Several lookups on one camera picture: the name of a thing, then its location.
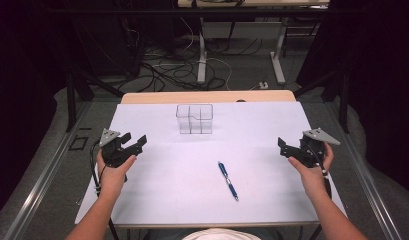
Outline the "clear plastic organizer box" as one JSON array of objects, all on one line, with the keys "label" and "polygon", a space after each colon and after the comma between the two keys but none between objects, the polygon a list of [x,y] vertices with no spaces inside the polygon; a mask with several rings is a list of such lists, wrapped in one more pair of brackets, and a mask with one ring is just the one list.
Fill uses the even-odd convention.
[{"label": "clear plastic organizer box", "polygon": [[213,106],[211,104],[180,104],[176,109],[181,134],[211,134]]}]

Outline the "person's left hand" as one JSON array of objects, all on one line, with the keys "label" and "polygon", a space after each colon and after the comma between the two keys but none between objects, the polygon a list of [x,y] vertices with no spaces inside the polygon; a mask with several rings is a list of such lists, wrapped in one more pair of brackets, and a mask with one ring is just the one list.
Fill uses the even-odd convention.
[{"label": "person's left hand", "polygon": [[136,156],[130,156],[117,168],[108,167],[104,163],[102,151],[97,153],[97,167],[101,191],[99,198],[108,201],[116,201],[125,182],[125,175],[136,161]]}]

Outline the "black metal stand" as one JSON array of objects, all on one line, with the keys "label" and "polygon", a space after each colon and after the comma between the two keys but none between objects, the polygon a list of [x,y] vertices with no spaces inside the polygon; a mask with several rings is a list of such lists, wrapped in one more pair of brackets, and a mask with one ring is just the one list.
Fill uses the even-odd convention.
[{"label": "black metal stand", "polygon": [[307,86],[300,87],[294,91],[295,97],[299,97],[307,91],[325,84],[325,90],[322,93],[322,100],[324,102],[332,102],[336,96],[340,98],[338,122],[342,130],[348,134],[348,100],[349,100],[349,82],[350,71],[342,68],[339,70],[333,70],[313,81]]},{"label": "black metal stand", "polygon": [[92,101],[94,93],[90,88],[90,84],[96,85],[101,89],[113,94],[116,97],[123,97],[124,93],[102,80],[94,77],[92,74],[73,65],[66,71],[66,93],[68,107],[68,125],[67,132],[70,132],[77,122],[76,96],[79,96],[83,101]]}]

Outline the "person's right hand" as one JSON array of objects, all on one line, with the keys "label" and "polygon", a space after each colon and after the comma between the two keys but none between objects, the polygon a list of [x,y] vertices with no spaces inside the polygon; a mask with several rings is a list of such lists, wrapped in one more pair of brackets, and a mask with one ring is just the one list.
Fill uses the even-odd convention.
[{"label": "person's right hand", "polygon": [[330,166],[334,159],[334,154],[331,146],[328,143],[324,143],[324,146],[325,146],[325,154],[323,160],[324,169],[321,169],[320,167],[307,168],[294,157],[288,158],[288,162],[301,175],[301,181],[305,189],[306,195],[309,197],[311,201],[316,201],[322,198],[327,198],[328,200],[331,199],[326,190],[325,177],[323,176],[323,173],[329,173]]}]

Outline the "aluminium floor rail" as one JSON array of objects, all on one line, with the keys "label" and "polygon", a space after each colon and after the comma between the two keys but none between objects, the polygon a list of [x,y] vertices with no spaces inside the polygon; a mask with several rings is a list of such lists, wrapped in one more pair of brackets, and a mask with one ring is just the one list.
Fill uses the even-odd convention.
[{"label": "aluminium floor rail", "polygon": [[66,131],[69,122],[68,107],[65,104],[57,106],[51,126],[21,181],[0,212],[0,217],[8,222],[1,240],[20,240],[24,235],[58,171],[69,143],[74,139],[75,128],[88,113],[90,106],[90,102],[77,105],[76,121],[69,131]]},{"label": "aluminium floor rail", "polygon": [[330,119],[334,122],[336,129],[339,131],[341,143],[346,146],[348,152],[351,154],[350,160],[354,171],[356,172],[360,185],[362,186],[372,212],[374,213],[386,240],[403,240],[375,186],[375,181],[367,168],[365,161],[358,153],[351,136],[345,133],[343,127],[340,125],[338,120],[339,113],[336,110],[335,104],[326,103],[325,108],[327,109]]}]

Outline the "white table sheet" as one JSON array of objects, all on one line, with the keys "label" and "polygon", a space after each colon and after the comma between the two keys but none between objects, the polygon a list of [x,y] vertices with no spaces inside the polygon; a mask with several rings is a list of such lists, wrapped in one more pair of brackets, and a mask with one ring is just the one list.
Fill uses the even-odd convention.
[{"label": "white table sheet", "polygon": [[[120,104],[111,127],[147,136],[112,220],[120,227],[314,224],[299,173],[280,155],[310,125],[298,102],[216,103],[211,134],[181,134],[174,104]],[[235,201],[218,167],[239,196]]]}]

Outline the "blue pen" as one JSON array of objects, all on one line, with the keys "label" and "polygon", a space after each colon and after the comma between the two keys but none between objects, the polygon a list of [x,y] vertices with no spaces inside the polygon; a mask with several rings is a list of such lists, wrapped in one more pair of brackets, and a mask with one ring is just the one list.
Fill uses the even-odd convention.
[{"label": "blue pen", "polygon": [[218,162],[218,167],[219,167],[219,169],[220,169],[220,171],[221,171],[221,173],[222,173],[222,175],[223,175],[223,177],[224,177],[224,179],[225,179],[225,181],[226,181],[226,183],[228,185],[228,188],[229,188],[232,196],[234,197],[235,201],[239,201],[239,196],[238,196],[238,194],[237,194],[237,192],[235,190],[235,187],[233,186],[233,184],[232,184],[232,182],[231,182],[231,180],[229,178],[229,175],[227,173],[227,170],[226,170],[224,164],[222,162]]}]

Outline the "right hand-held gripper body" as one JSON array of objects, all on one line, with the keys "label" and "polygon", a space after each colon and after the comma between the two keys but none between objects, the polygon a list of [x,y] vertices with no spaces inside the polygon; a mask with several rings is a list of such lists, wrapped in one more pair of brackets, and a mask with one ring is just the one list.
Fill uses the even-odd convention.
[{"label": "right hand-held gripper body", "polygon": [[325,146],[324,143],[339,145],[340,142],[326,133],[321,128],[311,129],[303,132],[303,137],[308,143],[307,148],[298,148],[289,146],[290,156],[297,159],[301,164],[308,168],[314,167],[316,164],[323,164]]}]

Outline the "person's light shirt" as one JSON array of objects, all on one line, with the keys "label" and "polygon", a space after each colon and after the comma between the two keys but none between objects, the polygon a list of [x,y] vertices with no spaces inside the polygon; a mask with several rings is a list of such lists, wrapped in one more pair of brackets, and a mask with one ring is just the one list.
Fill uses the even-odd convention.
[{"label": "person's light shirt", "polygon": [[210,228],[185,236],[182,240],[261,240],[259,237],[231,229]]}]

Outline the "wooden table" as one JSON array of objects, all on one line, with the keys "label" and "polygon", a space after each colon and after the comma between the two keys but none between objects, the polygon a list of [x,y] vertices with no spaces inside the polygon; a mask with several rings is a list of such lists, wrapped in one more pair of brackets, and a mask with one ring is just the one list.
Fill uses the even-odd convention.
[{"label": "wooden table", "polygon": [[228,102],[295,102],[289,90],[193,91],[127,93],[122,104],[183,104]]}]

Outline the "white desk with metal legs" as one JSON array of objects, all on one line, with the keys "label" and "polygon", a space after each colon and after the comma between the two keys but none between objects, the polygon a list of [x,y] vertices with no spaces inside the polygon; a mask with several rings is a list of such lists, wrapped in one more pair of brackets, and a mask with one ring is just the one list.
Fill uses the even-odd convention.
[{"label": "white desk with metal legs", "polygon": [[[240,10],[325,10],[330,0],[177,0],[180,8],[199,10],[228,10],[237,7]],[[276,48],[270,53],[275,78],[279,84],[285,84],[286,80],[280,64],[280,55],[283,42],[286,38],[288,17],[279,17],[278,21],[237,21],[221,20],[208,22],[200,17],[198,37],[200,46],[200,57],[198,65],[197,82],[203,83],[206,76],[207,50],[206,39],[221,38],[252,38],[274,39]]]}]

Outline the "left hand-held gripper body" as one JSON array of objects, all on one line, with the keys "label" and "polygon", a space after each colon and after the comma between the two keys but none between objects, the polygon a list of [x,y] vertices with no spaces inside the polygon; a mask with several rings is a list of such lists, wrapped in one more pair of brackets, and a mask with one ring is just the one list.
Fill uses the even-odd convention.
[{"label": "left hand-held gripper body", "polygon": [[103,129],[99,146],[102,151],[104,163],[113,168],[121,166],[130,156],[138,156],[143,152],[142,148],[133,145],[123,147],[121,143],[121,134],[117,131]]}]

